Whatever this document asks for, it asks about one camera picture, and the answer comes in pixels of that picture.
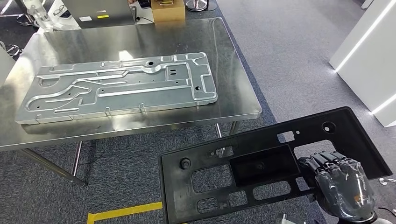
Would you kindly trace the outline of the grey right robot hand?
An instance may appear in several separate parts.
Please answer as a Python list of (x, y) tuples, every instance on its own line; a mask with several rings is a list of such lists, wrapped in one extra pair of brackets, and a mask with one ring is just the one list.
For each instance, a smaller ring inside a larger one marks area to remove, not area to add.
[(315, 199), (341, 224), (372, 223), (374, 191), (360, 162), (333, 151), (298, 159), (307, 185), (315, 188)]

